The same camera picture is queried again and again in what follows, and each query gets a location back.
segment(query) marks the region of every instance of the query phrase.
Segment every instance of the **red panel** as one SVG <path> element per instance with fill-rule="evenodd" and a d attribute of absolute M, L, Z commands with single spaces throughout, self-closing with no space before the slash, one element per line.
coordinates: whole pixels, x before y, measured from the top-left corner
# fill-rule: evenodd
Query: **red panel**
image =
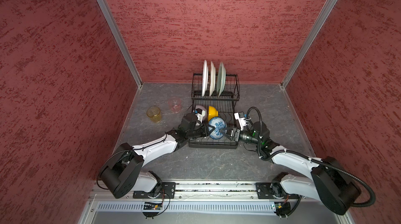
<path fill-rule="evenodd" d="M 107 0 L 141 78 L 191 81 L 203 60 L 281 82 L 326 0 Z"/>
<path fill-rule="evenodd" d="M 288 85 L 316 154 L 377 193 L 357 223 L 401 220 L 400 32 L 401 0 L 339 0 Z"/>
<path fill-rule="evenodd" d="M 135 82 L 96 0 L 0 11 L 0 222 L 75 224 Z"/>

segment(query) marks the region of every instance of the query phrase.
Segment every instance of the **plate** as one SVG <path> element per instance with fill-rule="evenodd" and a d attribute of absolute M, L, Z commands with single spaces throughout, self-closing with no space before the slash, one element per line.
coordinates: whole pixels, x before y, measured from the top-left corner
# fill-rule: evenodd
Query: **plate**
<path fill-rule="evenodd" d="M 221 95 L 221 93 L 224 91 L 224 85 L 225 85 L 225 67 L 223 62 L 220 62 L 220 66 L 218 68 L 218 75 L 220 75 L 220 69 L 221 69 L 221 77 L 220 79 L 217 77 L 217 81 L 220 82 L 220 90 L 218 90 L 218 96 L 219 97 Z"/>
<path fill-rule="evenodd" d="M 214 67 L 213 61 L 210 61 L 210 91 L 209 96 L 212 96 L 214 92 L 214 85 L 216 83 L 216 68 Z"/>
<path fill-rule="evenodd" d="M 207 77 L 209 76 L 209 69 L 207 68 L 207 61 L 203 62 L 203 76 L 202 76 L 202 96 L 204 96 L 207 88 Z"/>

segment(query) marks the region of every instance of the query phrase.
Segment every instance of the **floral patterned bowl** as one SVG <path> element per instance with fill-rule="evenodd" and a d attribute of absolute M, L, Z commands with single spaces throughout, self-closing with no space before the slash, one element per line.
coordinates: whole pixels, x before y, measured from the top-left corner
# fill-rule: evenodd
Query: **floral patterned bowl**
<path fill-rule="evenodd" d="M 216 129 L 210 133 L 210 137 L 212 137 L 212 139 L 220 139 L 221 137 L 223 137 L 223 134 L 219 132 L 220 129 L 227 127 L 226 122 L 220 118 L 220 117 L 213 117 L 210 119 L 209 121 L 209 125 L 215 127 Z"/>

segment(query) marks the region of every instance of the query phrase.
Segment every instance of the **black mounting plate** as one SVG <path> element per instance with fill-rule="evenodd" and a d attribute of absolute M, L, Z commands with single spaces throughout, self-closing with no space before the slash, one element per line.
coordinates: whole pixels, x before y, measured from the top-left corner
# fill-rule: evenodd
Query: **black mounting plate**
<path fill-rule="evenodd" d="M 270 193 L 270 185 L 271 185 L 270 182 L 257 182 L 255 183 L 255 185 L 256 185 L 256 192 L 258 194 L 258 199 L 278 200 Z M 295 194 L 290 194 L 288 196 L 288 199 L 298 199 L 298 196 Z"/>
<path fill-rule="evenodd" d="M 175 182 L 162 182 L 162 189 L 164 192 L 170 196 L 170 199 L 174 199 L 174 194 L 175 194 Z M 132 194 L 132 197 L 134 199 L 146 199 L 146 200 L 152 200 L 152 199 L 161 199 L 162 194 L 159 194 L 156 198 L 151 198 L 150 193 L 146 193 L 144 191 L 134 191 Z"/>

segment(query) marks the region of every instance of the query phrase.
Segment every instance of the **dish rack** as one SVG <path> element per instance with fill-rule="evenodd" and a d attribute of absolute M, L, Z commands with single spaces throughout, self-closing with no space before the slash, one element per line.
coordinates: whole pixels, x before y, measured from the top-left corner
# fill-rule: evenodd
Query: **dish rack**
<path fill-rule="evenodd" d="M 195 110 L 196 105 L 201 105 L 208 110 L 209 106 L 213 106 L 218 111 L 218 116 L 221 117 L 228 127 L 236 127 L 237 121 L 234 118 L 235 104 L 239 100 L 239 81 L 238 75 L 227 75 L 224 85 L 224 90 L 219 97 L 217 97 L 216 89 L 209 96 L 210 93 L 210 78 L 208 79 L 207 90 L 205 96 L 202 96 L 202 74 L 194 73 L 192 78 L 192 111 Z M 195 140 L 188 141 L 189 147 L 197 148 L 222 148 L 222 149 L 236 149 L 238 142 L 231 141 L 227 137 L 215 140 L 210 136 L 199 137 Z"/>

